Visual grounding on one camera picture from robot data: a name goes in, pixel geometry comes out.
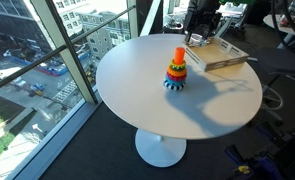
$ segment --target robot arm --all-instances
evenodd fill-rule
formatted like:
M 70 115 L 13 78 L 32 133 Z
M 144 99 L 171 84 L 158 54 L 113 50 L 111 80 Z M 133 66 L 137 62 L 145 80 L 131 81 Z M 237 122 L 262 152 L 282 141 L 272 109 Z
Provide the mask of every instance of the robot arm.
M 185 41 L 189 42 L 191 34 L 201 34 L 207 39 L 217 27 L 221 13 L 217 13 L 220 7 L 220 0 L 190 0 L 187 15 L 184 22 L 185 30 L 188 32 Z

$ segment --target dark carpet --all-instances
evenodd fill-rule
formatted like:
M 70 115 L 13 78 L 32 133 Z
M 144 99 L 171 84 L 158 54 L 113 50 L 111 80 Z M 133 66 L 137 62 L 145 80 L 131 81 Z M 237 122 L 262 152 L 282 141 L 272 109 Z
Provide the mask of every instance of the dark carpet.
M 246 25 L 245 30 L 245 34 L 229 30 L 223 38 L 253 57 L 257 47 L 277 47 L 279 44 L 274 30 L 265 25 Z M 248 63 L 262 83 L 271 78 L 257 66 L 257 62 Z M 237 165 L 224 153 L 225 147 L 235 144 L 242 156 L 248 158 L 270 144 L 268 138 L 255 128 L 257 124 L 268 121 L 277 132 L 295 128 L 295 81 L 281 77 L 273 87 L 285 101 L 284 107 L 277 111 L 284 119 L 283 126 L 274 126 L 275 119 L 261 110 L 250 125 L 231 134 L 188 140 L 183 158 L 168 168 L 156 168 L 144 162 L 135 148 L 137 129 L 102 103 L 41 179 L 226 179 Z

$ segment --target orange peg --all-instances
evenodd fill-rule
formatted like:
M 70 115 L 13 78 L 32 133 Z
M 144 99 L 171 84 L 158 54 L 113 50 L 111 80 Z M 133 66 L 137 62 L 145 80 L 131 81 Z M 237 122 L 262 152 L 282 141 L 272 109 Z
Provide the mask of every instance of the orange peg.
M 184 56 L 185 56 L 185 48 L 177 47 L 175 51 L 175 58 L 174 63 L 177 65 L 181 65 L 184 63 Z

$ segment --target tray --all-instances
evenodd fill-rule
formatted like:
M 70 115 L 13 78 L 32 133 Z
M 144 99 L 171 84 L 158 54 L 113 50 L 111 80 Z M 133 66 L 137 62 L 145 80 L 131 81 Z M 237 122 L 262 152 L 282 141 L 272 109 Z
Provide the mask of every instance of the tray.
M 189 46 L 183 43 L 186 49 L 185 59 L 193 60 L 204 71 L 219 69 L 235 64 L 244 63 L 248 54 L 219 37 L 209 38 L 205 46 Z

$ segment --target building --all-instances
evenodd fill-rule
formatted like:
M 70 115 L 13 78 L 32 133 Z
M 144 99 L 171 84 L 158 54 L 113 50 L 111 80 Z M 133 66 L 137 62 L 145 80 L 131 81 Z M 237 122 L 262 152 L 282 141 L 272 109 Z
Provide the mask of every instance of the building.
M 97 10 L 90 10 L 88 12 L 77 11 L 77 14 L 82 21 L 85 32 L 99 26 L 116 15 L 110 11 L 98 12 Z M 118 18 L 87 36 L 87 41 L 96 65 L 110 49 L 129 39 L 129 22 L 126 17 Z
M 87 0 L 53 0 L 69 36 L 82 31 L 73 10 Z M 55 48 L 30 0 L 0 0 L 0 40 L 49 52 Z

